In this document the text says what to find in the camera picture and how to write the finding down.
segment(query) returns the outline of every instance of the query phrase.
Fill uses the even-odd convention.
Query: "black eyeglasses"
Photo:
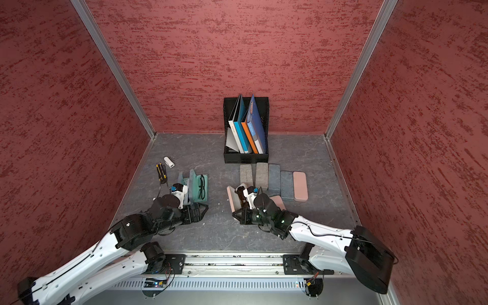
[[[205,194],[205,178],[203,177],[203,175],[200,175],[200,185],[198,187],[200,188],[198,198],[204,199],[206,194]]]

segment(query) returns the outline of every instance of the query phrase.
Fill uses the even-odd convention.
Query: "black plastic bracket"
[[[186,255],[184,254],[166,254],[166,261],[171,266],[171,273],[181,274],[183,272],[185,259]]]
[[[302,264],[300,263],[299,256],[293,254],[283,255],[283,269],[285,271],[285,274],[291,274],[291,275],[304,275],[304,274],[313,275],[317,271],[319,272],[320,275],[334,274],[334,270],[328,270],[328,269],[315,270],[315,272],[309,273],[302,268]]]

